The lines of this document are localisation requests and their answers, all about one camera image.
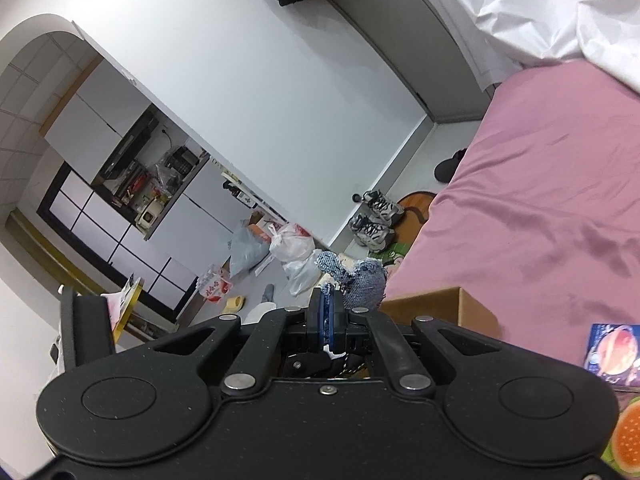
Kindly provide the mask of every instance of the shoe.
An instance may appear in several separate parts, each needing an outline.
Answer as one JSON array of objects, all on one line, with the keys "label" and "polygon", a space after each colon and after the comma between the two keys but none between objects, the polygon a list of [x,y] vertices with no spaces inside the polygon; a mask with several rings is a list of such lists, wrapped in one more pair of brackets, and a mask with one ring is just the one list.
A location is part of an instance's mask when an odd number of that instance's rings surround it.
[{"label": "shoe", "polygon": [[391,200],[379,191],[367,191],[363,196],[355,194],[352,199],[356,204],[364,202],[365,205],[371,209],[372,213],[388,227],[398,223],[402,216],[404,216],[404,207],[395,202],[391,202]]},{"label": "shoe", "polygon": [[451,158],[447,160],[443,160],[440,164],[436,166],[436,169],[433,171],[433,176],[436,178],[438,182],[443,184],[448,184],[451,182],[462,157],[465,156],[466,149],[459,150]]},{"label": "shoe", "polygon": [[384,251],[396,237],[393,229],[373,221],[362,213],[349,220],[349,229],[353,232],[357,244],[368,247],[375,253]]}]

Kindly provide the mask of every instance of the floor mat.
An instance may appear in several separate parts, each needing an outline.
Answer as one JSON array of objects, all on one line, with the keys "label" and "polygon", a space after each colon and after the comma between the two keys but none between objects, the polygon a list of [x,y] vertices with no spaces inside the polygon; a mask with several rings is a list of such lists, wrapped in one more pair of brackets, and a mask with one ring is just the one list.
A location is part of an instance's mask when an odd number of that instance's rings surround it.
[{"label": "floor mat", "polygon": [[380,253],[369,253],[371,258],[382,260],[389,277],[398,270],[420,229],[427,223],[429,206],[435,197],[436,194],[429,191],[416,191],[398,201],[404,207],[405,214],[394,226],[396,241]]}]

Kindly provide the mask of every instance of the gray door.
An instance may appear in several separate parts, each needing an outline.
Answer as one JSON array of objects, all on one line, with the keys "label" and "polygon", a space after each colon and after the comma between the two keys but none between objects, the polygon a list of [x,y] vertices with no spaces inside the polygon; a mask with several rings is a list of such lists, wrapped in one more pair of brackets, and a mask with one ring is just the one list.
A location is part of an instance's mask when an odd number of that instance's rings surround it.
[{"label": "gray door", "polygon": [[437,122],[478,120],[490,98],[425,0],[330,0]]}]

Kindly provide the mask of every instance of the wooden cabinet edge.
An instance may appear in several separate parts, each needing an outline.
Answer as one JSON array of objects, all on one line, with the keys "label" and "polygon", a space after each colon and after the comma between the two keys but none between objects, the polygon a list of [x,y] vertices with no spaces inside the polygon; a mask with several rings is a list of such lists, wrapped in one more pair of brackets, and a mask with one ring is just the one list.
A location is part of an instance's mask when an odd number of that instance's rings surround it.
[{"label": "wooden cabinet edge", "polygon": [[66,93],[62,96],[62,99],[60,99],[60,102],[58,102],[56,107],[53,108],[53,111],[49,114],[49,117],[47,117],[47,119],[44,121],[44,123],[40,127],[39,131],[41,136],[44,137],[45,135],[47,135],[47,132],[53,126],[53,123],[56,121],[58,116],[62,113],[62,110],[65,109],[65,106],[68,104],[69,101],[71,101],[71,98],[76,94],[78,89],[82,86],[82,83],[86,81],[86,79],[91,75],[91,72],[93,72],[98,67],[98,65],[100,65],[103,59],[104,58],[100,54],[98,54],[96,57],[94,57],[94,60],[92,60],[92,62],[89,63],[89,66],[84,70],[82,70],[82,73],[69,87],[69,90],[67,90]]}]

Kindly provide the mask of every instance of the blue book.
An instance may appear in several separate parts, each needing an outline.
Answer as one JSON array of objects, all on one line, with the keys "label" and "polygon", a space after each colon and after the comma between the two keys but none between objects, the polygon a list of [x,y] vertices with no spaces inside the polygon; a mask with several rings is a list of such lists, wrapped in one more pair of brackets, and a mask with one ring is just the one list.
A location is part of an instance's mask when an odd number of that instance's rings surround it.
[{"label": "blue book", "polygon": [[591,325],[584,367],[620,392],[640,392],[640,325]]}]

